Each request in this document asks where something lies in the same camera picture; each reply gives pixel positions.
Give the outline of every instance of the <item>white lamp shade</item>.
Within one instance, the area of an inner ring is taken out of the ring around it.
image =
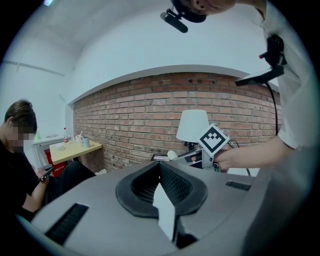
[[[209,127],[209,120],[205,110],[184,110],[181,115],[176,138],[198,143],[202,133]]]

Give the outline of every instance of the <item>brick wall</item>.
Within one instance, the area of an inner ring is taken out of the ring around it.
[[[169,73],[143,77],[97,91],[74,104],[73,126],[102,150],[80,160],[93,171],[147,162],[153,153],[187,150],[176,138],[183,110],[205,110],[242,145],[275,135],[275,111],[262,85],[236,87],[235,77],[211,73]],[[279,124],[281,107],[275,92]]]

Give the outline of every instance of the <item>man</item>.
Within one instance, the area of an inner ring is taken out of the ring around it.
[[[23,151],[24,140],[37,132],[37,120],[32,104],[27,100],[13,103],[5,113],[0,126],[0,155],[2,180],[6,188],[3,207],[31,220],[42,206],[94,177],[93,172],[79,162],[71,162],[57,178],[47,177],[38,181],[45,171],[35,170]]]
[[[278,35],[284,42],[284,75],[278,78],[282,107],[279,134],[258,145],[221,150],[215,161],[222,170],[272,165],[299,147],[319,143],[319,84],[314,67],[299,36],[285,17],[266,0],[172,0],[178,13],[201,23],[207,15],[223,13],[235,4],[255,7],[261,14],[266,38]]]

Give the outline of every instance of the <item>black cable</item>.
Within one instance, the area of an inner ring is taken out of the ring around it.
[[[234,145],[230,144],[230,142],[235,142],[236,145],[238,146],[238,148],[240,148],[238,142],[237,142],[235,139],[232,139],[232,140],[229,140],[229,141],[228,141],[229,146],[230,146],[231,148],[235,149],[236,147],[235,147]],[[251,173],[250,173],[250,171],[249,171],[248,168],[246,168],[246,172],[248,173],[248,176],[251,176]]]
[[[272,97],[272,100],[273,100],[274,111],[275,111],[275,135],[278,135],[278,112],[277,112],[277,106],[276,106],[274,92],[272,91],[268,82],[266,82],[265,85],[268,87],[270,94],[271,94],[271,97]]]

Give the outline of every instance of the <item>red trash bin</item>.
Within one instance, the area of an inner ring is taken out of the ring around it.
[[[52,163],[52,159],[51,159],[51,153],[50,153],[50,149],[46,149],[44,151],[45,155],[46,155],[46,158],[48,160],[48,163],[50,165],[53,166],[54,170],[52,172],[53,176],[54,177],[59,177],[59,175],[62,173],[62,171],[66,168],[66,164],[65,162],[61,162],[61,163],[58,163],[58,164],[53,164]]]

